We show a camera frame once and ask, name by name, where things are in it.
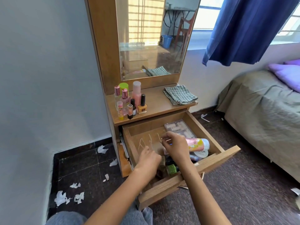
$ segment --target hand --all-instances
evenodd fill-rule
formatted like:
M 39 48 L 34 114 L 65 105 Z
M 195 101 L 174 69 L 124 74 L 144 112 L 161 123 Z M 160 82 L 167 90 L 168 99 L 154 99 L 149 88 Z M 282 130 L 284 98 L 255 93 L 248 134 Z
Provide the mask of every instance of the hand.
M 160 162 L 161 156 L 159 154 L 149 149 L 148 146 L 143 149 L 133 173 L 138 173 L 144 187 L 155 177 Z
M 161 136 L 162 145 L 168 151 L 172 159 L 175 161 L 179 169 L 182 169 L 186 164 L 191 163 L 190 152 L 188 150 L 188 143 L 184 136 L 168 131 Z M 166 140 L 172 139 L 172 145 L 168 144 Z

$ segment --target mirror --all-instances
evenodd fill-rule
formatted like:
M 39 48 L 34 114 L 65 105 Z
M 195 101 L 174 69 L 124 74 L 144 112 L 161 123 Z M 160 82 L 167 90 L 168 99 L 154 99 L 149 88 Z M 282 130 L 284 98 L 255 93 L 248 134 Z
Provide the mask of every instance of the mirror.
M 200 0 L 116 0 L 121 79 L 180 73 Z

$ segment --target purple pillow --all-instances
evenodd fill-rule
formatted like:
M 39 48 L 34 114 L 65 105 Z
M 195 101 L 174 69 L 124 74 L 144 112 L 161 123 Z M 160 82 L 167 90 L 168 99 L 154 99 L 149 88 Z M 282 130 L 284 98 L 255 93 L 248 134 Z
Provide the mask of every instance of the purple pillow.
M 300 93 L 300 66 L 269 64 L 269 69 L 287 86 Z
M 300 65 L 300 59 L 285 61 L 283 64 L 285 64 L 285 65 Z

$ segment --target jeans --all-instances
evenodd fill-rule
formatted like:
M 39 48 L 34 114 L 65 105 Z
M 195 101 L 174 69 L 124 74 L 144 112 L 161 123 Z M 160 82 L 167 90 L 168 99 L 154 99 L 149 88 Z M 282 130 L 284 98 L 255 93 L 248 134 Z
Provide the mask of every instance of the jeans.
M 152 225 L 152 216 L 151 208 L 139 211 L 134 202 L 124 216 L 121 225 Z M 46 225 L 82 225 L 86 221 L 87 218 L 77 212 L 58 212 L 47 221 Z

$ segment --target person's left hand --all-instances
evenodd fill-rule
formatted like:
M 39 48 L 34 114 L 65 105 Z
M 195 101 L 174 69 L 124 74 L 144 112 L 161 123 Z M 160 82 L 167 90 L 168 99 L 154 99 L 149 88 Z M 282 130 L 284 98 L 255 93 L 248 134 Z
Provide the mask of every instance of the person's left hand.
M 140 176 L 143 186 L 146 186 L 155 177 L 160 162 L 161 156 L 159 154 L 149 149 L 148 146 L 143 149 L 139 162 L 133 170 L 133 173 Z

